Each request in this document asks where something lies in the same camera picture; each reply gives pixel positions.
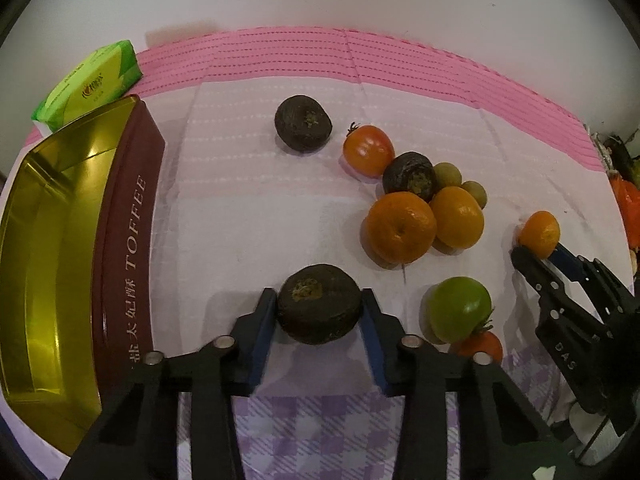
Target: maroon box side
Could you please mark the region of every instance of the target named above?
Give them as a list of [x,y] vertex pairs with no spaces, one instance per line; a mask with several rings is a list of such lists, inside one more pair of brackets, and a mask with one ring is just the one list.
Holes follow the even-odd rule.
[[153,349],[149,252],[163,153],[164,139],[138,101],[114,154],[94,247],[92,336],[102,398]]

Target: red tomato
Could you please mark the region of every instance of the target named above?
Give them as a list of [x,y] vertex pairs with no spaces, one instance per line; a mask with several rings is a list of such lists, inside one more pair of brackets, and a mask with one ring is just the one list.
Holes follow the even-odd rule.
[[503,357],[502,343],[491,332],[473,334],[464,341],[453,344],[451,351],[464,357],[471,357],[476,352],[485,352],[494,358],[494,361],[498,364],[500,364]]
[[354,126],[353,123],[342,146],[342,154],[354,170],[370,178],[382,176],[396,157],[391,140],[380,128],[370,124]]

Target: tomato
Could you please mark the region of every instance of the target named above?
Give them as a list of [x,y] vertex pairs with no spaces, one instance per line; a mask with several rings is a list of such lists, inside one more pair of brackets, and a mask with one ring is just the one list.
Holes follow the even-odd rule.
[[370,178],[382,176],[396,156],[391,140],[380,128],[354,123],[342,146],[342,154],[354,170]]
[[500,364],[504,355],[502,343],[500,343],[498,336],[488,331],[472,334],[464,341],[454,343],[451,345],[451,351],[464,357],[471,357],[476,352],[485,352],[498,364]]
[[424,306],[434,335],[455,343],[481,329],[491,315],[491,296],[473,278],[456,276],[437,285]]

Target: green tomato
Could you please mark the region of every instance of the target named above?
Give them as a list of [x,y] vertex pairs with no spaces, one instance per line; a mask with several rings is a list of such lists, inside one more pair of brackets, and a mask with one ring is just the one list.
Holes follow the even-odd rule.
[[491,315],[491,296],[473,278],[456,276],[436,286],[426,305],[434,335],[455,343],[482,328]]

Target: tablecloth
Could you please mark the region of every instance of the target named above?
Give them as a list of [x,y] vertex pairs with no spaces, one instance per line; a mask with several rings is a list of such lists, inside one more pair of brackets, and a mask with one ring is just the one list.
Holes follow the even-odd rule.
[[[156,348],[168,355],[199,348],[250,312],[264,287],[278,289],[309,264],[343,268],[414,333],[423,295],[450,276],[471,276],[492,295],[504,369],[543,417],[566,416],[572,396],[535,337],[537,296],[508,250],[516,227],[546,209],[559,219],[565,246],[631,283],[622,221],[576,117],[471,60],[354,30],[225,32],[138,59],[144,77],[132,91],[167,143],[152,234]],[[329,143],[309,156],[290,152],[273,126],[278,104],[294,94],[315,98],[334,124]],[[404,270],[377,266],[360,229],[380,185],[341,160],[353,121],[381,127],[396,153],[453,162],[464,180],[481,182],[489,202],[479,243],[455,256],[432,249]],[[589,308],[583,291],[567,285]],[[263,384],[234,400],[247,478],[390,478],[402,406],[376,391],[356,330],[315,348],[278,329]],[[447,408],[447,478],[457,479],[453,394]],[[181,478],[190,477],[188,413],[184,396]],[[27,446],[33,435],[9,418]],[[65,457],[43,443],[35,448],[36,465],[59,474]]]

